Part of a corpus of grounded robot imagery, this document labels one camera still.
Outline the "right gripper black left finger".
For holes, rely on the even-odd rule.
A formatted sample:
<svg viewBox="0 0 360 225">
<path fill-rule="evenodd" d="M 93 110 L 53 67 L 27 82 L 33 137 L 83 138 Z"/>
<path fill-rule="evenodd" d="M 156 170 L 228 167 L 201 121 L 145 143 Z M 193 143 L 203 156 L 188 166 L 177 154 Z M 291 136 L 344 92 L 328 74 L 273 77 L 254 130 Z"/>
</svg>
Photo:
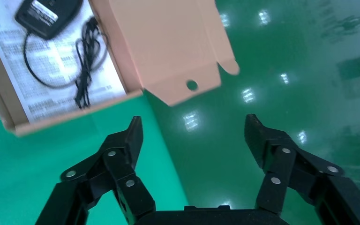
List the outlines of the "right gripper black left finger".
<svg viewBox="0 0 360 225">
<path fill-rule="evenodd" d="M 135 172 L 142 144 L 142 119 L 134 116 L 126 130 L 108 135 L 96 153 L 60 175 L 36 224 L 84 225 L 108 192 L 129 225 L 155 212 L 155 201 Z"/>
</svg>

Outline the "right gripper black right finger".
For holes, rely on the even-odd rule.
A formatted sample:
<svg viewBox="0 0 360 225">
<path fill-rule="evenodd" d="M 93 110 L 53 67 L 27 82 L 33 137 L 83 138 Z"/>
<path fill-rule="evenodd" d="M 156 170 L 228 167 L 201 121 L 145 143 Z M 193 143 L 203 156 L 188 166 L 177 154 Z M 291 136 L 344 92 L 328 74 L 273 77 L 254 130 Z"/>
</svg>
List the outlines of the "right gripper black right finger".
<svg viewBox="0 0 360 225">
<path fill-rule="evenodd" d="M 255 114 L 245 117 L 244 137 L 264 172 L 256 208 L 279 216 L 291 188 L 314 207 L 323 225 L 360 225 L 360 189 L 343 168 L 303 150 Z"/>
</svg>

